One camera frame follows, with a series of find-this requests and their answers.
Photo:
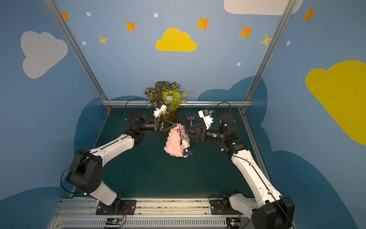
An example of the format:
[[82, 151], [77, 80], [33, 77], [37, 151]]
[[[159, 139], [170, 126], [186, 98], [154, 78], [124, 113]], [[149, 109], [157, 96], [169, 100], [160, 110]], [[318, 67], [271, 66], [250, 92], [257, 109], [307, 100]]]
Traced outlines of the white plush cat keychain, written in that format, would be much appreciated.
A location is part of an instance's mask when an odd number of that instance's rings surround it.
[[194, 149], [190, 147], [190, 143], [186, 138], [181, 139], [181, 147], [183, 149], [183, 157], [186, 158], [194, 153]]

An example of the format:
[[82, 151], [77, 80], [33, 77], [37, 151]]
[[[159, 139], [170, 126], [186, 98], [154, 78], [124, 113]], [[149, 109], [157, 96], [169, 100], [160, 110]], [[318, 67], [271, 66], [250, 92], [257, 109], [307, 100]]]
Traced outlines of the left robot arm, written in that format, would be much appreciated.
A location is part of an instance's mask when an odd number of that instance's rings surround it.
[[106, 207], [118, 208], [120, 197], [103, 182], [103, 167], [121, 153], [138, 146], [145, 131], [167, 132], [177, 123], [161, 117], [149, 119], [139, 111], [131, 112], [126, 119], [127, 130], [115, 140], [91, 150], [79, 150], [68, 166], [66, 181], [95, 198]]

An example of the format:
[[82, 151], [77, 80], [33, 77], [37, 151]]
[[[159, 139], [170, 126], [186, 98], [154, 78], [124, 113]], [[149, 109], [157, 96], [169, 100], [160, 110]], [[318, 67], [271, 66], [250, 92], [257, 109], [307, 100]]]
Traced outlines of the pink fluffy zipper bag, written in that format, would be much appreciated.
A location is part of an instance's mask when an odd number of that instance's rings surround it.
[[183, 157], [183, 149], [181, 147], [182, 138], [186, 138], [190, 141], [188, 134], [185, 132], [185, 126], [177, 123], [177, 127], [172, 129], [168, 134], [164, 151], [171, 156]]

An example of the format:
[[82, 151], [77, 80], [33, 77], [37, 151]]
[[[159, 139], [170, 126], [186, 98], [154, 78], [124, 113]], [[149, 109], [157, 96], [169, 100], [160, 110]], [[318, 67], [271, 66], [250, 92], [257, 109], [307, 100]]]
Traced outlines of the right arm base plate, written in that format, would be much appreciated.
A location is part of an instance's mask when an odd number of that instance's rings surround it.
[[211, 198], [209, 204], [212, 215], [239, 215], [238, 211], [229, 209], [222, 199]]

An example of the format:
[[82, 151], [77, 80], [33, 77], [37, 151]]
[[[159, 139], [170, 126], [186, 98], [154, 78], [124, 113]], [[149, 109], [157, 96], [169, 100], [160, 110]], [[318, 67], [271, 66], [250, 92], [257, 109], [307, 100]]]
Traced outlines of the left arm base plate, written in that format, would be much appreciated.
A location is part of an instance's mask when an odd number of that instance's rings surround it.
[[119, 199], [117, 198], [110, 206], [99, 202], [95, 215], [134, 215], [137, 201], [134, 199]]

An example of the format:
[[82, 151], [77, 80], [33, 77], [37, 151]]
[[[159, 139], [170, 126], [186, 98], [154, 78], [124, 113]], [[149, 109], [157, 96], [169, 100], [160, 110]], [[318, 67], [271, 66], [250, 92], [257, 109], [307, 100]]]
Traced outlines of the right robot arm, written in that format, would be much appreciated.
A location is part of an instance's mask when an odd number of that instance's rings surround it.
[[162, 125], [163, 131], [169, 136], [165, 151], [178, 151], [187, 157], [192, 153], [189, 140], [205, 142], [215, 141], [233, 164], [239, 169], [249, 185], [254, 199], [251, 200], [241, 193], [233, 192], [223, 198], [227, 212], [239, 212], [249, 218], [256, 229], [292, 229], [295, 204], [289, 197], [284, 197], [266, 178], [255, 162], [249, 148], [237, 136], [235, 118], [224, 114], [220, 118], [220, 127], [212, 128], [211, 114], [201, 111], [200, 117], [204, 124], [192, 126], [185, 130], [178, 123], [167, 120]]

